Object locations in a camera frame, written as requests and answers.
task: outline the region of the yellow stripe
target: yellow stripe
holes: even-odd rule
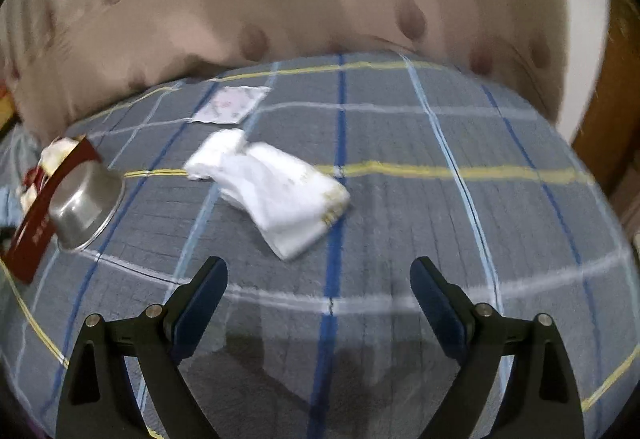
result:
[[[15,299],[18,302],[18,306],[20,307],[20,310],[24,314],[24,317],[27,318],[29,325],[31,326],[31,328],[33,328],[33,330],[37,334],[38,338],[40,338],[42,343],[45,344],[46,348],[49,349],[51,354],[53,354],[56,357],[56,359],[62,365],[64,365],[66,369],[69,366],[68,360],[62,354],[62,352],[60,352],[60,349],[56,347],[56,344],[49,339],[49,337],[45,334],[42,328],[34,320],[33,315],[31,314],[31,311],[29,311],[29,308],[27,307],[27,304],[25,304],[24,300],[20,296],[20,292],[18,292],[18,288],[15,287],[15,282],[11,276],[11,272],[9,272],[8,268],[4,265],[4,262],[2,261],[2,259],[0,259],[0,265],[2,266],[2,271],[4,271],[4,276],[6,277],[7,282],[11,287],[11,291],[14,292]]]
[[[323,174],[333,175],[335,167],[332,165],[317,165]],[[558,170],[534,170],[525,166],[471,166],[459,169],[465,180],[514,180],[524,179],[548,184],[584,183],[592,184],[594,178],[575,168]],[[342,173],[347,177],[361,177],[371,174],[388,175],[392,177],[423,178],[423,179],[451,179],[451,171],[445,166],[416,166],[409,164],[383,163],[380,161],[363,161],[342,167]],[[181,168],[157,168],[155,170],[132,170],[125,172],[124,177],[151,177],[156,175],[185,176]]]
[[[105,109],[104,111],[100,111],[97,114],[94,114],[92,116],[89,116],[88,118],[85,118],[83,121],[84,122],[88,122],[90,120],[94,120],[95,118],[100,118],[100,116],[104,116],[109,114],[110,112],[114,112],[114,111],[118,111],[120,109],[126,109],[127,107],[131,107],[133,105],[135,105],[138,102],[141,102],[142,100],[144,100],[145,98],[148,98],[149,96],[162,92],[162,91],[177,91],[179,88],[176,87],[169,87],[169,86],[164,86],[164,87],[159,87],[158,89],[154,89],[153,91],[149,91],[148,93],[143,94],[142,96],[140,96],[140,98],[136,98],[135,100],[131,101],[131,102],[127,102],[125,104],[117,104],[114,105],[113,107],[110,107],[108,109]]]
[[[437,64],[432,64],[429,62],[413,62],[414,67],[418,67],[418,68],[429,68],[429,69],[444,69],[443,66],[437,65]],[[331,64],[331,65],[320,65],[320,66],[315,66],[315,67],[299,67],[299,68],[294,68],[294,69],[280,69],[277,71],[260,71],[260,72],[256,72],[256,73],[244,73],[244,74],[237,74],[237,75],[233,75],[233,76],[225,76],[222,78],[210,78],[209,80],[207,80],[208,82],[230,82],[232,80],[244,80],[247,78],[259,78],[259,77],[264,77],[264,76],[286,76],[286,75],[298,75],[298,74],[312,74],[312,73],[325,73],[325,72],[334,72],[337,70],[354,70],[354,69],[374,69],[374,70],[379,70],[379,71],[383,71],[383,70],[392,70],[392,69],[405,69],[406,67],[404,66],[404,62],[403,61],[398,61],[398,62],[367,62],[367,61],[360,61],[360,62],[352,62],[352,63],[348,63],[345,65],[338,65],[338,64]],[[127,102],[124,104],[118,104],[118,105],[114,105],[113,107],[110,107],[108,109],[105,109],[103,111],[97,112],[97,114],[93,114],[92,116],[89,116],[88,118],[85,118],[84,121],[90,121],[90,120],[94,120],[95,118],[100,118],[101,116],[107,115],[110,112],[114,112],[120,109],[126,109],[127,107],[133,106],[138,102],[141,102],[142,100],[144,100],[145,98],[148,98],[151,95],[154,95],[156,93],[162,92],[162,91],[177,91],[180,88],[174,88],[174,87],[169,87],[169,86],[163,86],[160,87],[158,89],[154,89],[153,91],[149,91],[148,93],[143,94],[142,96],[140,96],[140,98],[137,98],[131,102]]]
[[[611,375],[604,380],[604,383],[597,389],[593,394],[591,394],[587,399],[582,401],[582,411],[586,412],[590,409],[597,400],[599,400],[602,395],[610,389],[610,387],[622,377],[622,375],[628,371],[628,369],[633,364],[634,360],[640,356],[640,345],[636,345],[634,351],[629,355],[622,364],[611,373]]]
[[[46,348],[51,352],[51,354],[53,354],[54,357],[58,361],[60,361],[60,363],[62,363],[65,369],[68,368],[69,366],[68,360],[63,356],[62,352],[60,352],[60,350],[55,346],[55,344],[51,341],[51,339],[46,335],[46,333],[42,330],[40,325],[38,325],[38,323],[33,318],[33,315],[31,315],[31,312],[29,311],[27,304],[25,304],[24,300],[20,296],[20,293],[18,292],[18,289],[15,287],[14,279],[11,276],[11,272],[9,272],[7,267],[4,265],[4,262],[2,262],[2,259],[0,259],[0,265],[2,266],[2,271],[4,272],[4,276],[9,282],[9,286],[11,286],[11,290],[14,292],[15,299],[17,300],[18,305],[22,310],[22,313],[27,318],[29,325],[31,326],[31,328],[33,328],[38,338],[40,338],[42,343],[45,344]],[[593,394],[591,394],[588,398],[582,400],[582,404],[581,404],[582,411],[587,412],[588,409],[590,409],[594,405],[594,403],[596,403],[596,401],[599,400],[602,397],[602,395],[605,392],[607,392],[607,390],[609,390],[610,387],[612,387],[613,384],[617,380],[619,380],[620,377],[622,377],[622,375],[626,371],[628,371],[628,369],[631,367],[633,362],[638,358],[638,356],[640,356],[640,345],[636,345],[636,348],[631,353],[631,355],[627,359],[625,359],[625,361],[623,361],[622,364],[615,371],[611,373],[611,375],[604,381],[604,383]],[[151,437],[153,437],[154,439],[164,439],[158,432],[151,430],[151,428],[147,428],[147,430],[151,434]]]
[[[443,66],[432,64],[429,62],[413,62],[414,67],[418,68],[429,68],[429,69],[444,69]],[[237,74],[232,76],[225,76],[222,78],[210,78],[209,82],[230,82],[232,80],[245,80],[247,78],[260,78],[265,76],[290,76],[290,75],[299,75],[299,74],[314,74],[314,73],[327,73],[327,72],[335,72],[335,71],[349,71],[356,69],[373,69],[377,71],[387,71],[387,70],[400,70],[406,69],[406,65],[404,61],[392,61],[392,62],[351,62],[348,64],[328,64],[328,65],[319,65],[313,67],[298,67],[294,69],[278,69],[277,71],[260,71],[255,73],[244,73]]]

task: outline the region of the white wall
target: white wall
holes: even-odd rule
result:
[[[600,75],[609,29],[609,0],[568,0],[569,47],[556,128],[574,140]]]

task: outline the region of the bedding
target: bedding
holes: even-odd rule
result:
[[[182,170],[219,130],[189,118],[222,85],[272,87],[242,124],[249,141],[350,191],[346,216],[295,260],[278,260],[215,183]],[[52,437],[84,318],[166,301],[210,255],[228,263],[229,286],[180,371],[222,438],[418,437],[458,370],[410,290],[421,255],[474,302],[555,318],[588,438],[640,378],[638,270],[620,225],[558,133],[502,85],[417,56],[303,58],[154,87],[66,133],[81,134],[126,175],[114,220],[82,253],[51,242],[29,286],[0,273],[0,357]],[[138,365],[127,367],[150,433],[166,437]],[[507,371],[505,359],[477,437]]]

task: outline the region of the blue gripper pad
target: blue gripper pad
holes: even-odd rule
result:
[[[227,280],[225,261],[209,257],[190,284],[180,286],[174,293],[178,294],[179,289],[191,287],[191,284],[196,286],[173,326],[171,356],[175,363],[189,358],[195,352],[211,316],[222,299]]]
[[[462,289],[447,283],[428,257],[414,260],[409,280],[444,353],[462,364],[474,330],[473,305]]]

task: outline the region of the white packet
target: white packet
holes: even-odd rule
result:
[[[198,112],[192,122],[237,125],[271,91],[270,87],[222,87]]]

